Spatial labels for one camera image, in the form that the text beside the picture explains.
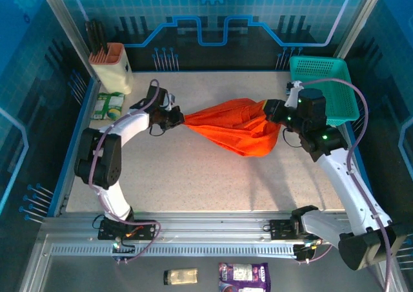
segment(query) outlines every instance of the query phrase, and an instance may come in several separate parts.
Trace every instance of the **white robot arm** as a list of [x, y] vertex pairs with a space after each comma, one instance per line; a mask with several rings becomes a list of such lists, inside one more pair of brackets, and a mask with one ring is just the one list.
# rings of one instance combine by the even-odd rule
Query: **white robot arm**
[[354, 162], [347, 160], [346, 141], [337, 128], [327, 125], [323, 93], [318, 89], [304, 89], [300, 82], [289, 84], [287, 89], [290, 90], [287, 101], [267, 101], [264, 106], [267, 120], [299, 134], [303, 149], [326, 172], [350, 222], [349, 230], [347, 225], [310, 205], [292, 212], [288, 228], [303, 238], [317, 236], [331, 243], [339, 249], [347, 266], [356, 270], [386, 258], [383, 235], [376, 220], [379, 218], [389, 236], [391, 250], [396, 253], [407, 230], [401, 224], [392, 223], [370, 193]]
[[[121, 174], [121, 148], [136, 134], [158, 124], [163, 131], [184, 122], [184, 117], [178, 106], [174, 106], [175, 97], [165, 89], [159, 88], [154, 103], [146, 110], [139, 111], [145, 102], [156, 94], [156, 87], [150, 86], [145, 99], [131, 106], [129, 117], [113, 126], [106, 136], [99, 151], [99, 157], [94, 169], [93, 184], [96, 193], [104, 203], [105, 216], [113, 221], [124, 220], [133, 222], [133, 210], [123, 196], [119, 177]], [[92, 168], [92, 160], [97, 142], [106, 132], [106, 127], [85, 129], [82, 133], [75, 163], [75, 174], [88, 183]]]

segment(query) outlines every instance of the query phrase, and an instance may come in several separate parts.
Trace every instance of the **teal basket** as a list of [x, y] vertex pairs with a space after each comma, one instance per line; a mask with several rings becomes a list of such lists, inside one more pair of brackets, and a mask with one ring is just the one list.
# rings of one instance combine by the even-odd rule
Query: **teal basket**
[[[347, 64], [339, 58], [292, 56], [290, 71], [292, 81], [306, 82], [323, 78], [338, 78], [351, 83]], [[327, 124], [338, 126], [359, 118], [359, 109], [352, 88], [332, 81], [308, 87], [323, 92], [326, 99]]]

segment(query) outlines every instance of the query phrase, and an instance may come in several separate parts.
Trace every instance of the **small bottle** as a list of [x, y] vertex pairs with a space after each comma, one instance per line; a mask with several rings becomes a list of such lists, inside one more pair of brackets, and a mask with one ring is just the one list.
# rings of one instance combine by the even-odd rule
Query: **small bottle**
[[196, 284], [198, 282], [198, 269], [171, 269], [163, 273], [163, 284]]

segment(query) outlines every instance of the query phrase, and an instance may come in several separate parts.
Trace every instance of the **orange cloth fold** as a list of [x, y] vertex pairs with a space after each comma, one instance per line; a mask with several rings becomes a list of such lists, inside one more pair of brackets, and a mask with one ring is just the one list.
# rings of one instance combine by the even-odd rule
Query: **orange cloth fold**
[[276, 145], [281, 126], [265, 119], [264, 103], [233, 99], [185, 116], [185, 125], [239, 155], [264, 156]]

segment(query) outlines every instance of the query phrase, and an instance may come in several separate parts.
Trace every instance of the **speckled tabletop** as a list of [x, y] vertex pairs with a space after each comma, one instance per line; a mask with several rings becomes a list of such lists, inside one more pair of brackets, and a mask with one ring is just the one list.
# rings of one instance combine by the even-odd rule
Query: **speckled tabletop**
[[[146, 96], [149, 81], [176, 96], [184, 114], [234, 98], [286, 99], [288, 72], [137, 73], [123, 105]], [[102, 127], [107, 121], [91, 121]], [[298, 145], [295, 134], [288, 141]], [[184, 125], [162, 137], [142, 132], [122, 151], [123, 194], [135, 211], [291, 211], [304, 205], [343, 210], [328, 178], [303, 149], [293, 149], [280, 134], [264, 158], [226, 151]], [[94, 193], [76, 178], [67, 212], [101, 211]]]

